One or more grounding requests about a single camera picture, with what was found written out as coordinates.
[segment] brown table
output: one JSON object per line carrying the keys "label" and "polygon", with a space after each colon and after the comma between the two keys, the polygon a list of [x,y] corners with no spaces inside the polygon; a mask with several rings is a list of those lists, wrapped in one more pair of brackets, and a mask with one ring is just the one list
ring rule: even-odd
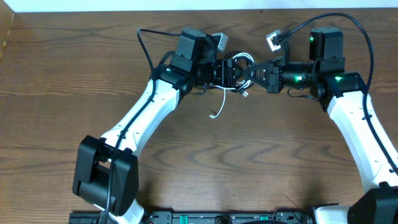
{"label": "brown table", "polygon": [[[137,41],[145,27],[194,27],[229,36],[227,51],[257,61],[275,57],[265,36],[337,10],[83,12],[17,14],[0,61],[0,223],[66,223],[95,210],[72,194],[77,147],[100,137],[133,106],[149,66]],[[373,41],[371,96],[398,146],[398,9],[345,9]],[[292,59],[309,61],[309,30],[337,26],[345,35],[346,70],[367,79],[362,34],[344,18],[316,21],[290,41]],[[176,38],[143,36],[153,61]],[[350,205],[363,194],[346,143],[316,102],[266,94],[189,95],[157,128],[139,160],[138,201],[174,210],[263,211],[319,203]]]}

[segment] white wall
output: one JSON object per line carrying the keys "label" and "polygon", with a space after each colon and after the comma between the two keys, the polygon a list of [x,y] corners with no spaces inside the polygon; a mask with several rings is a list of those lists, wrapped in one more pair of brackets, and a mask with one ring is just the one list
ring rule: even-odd
{"label": "white wall", "polygon": [[14,12],[398,7],[398,0],[4,0]]}

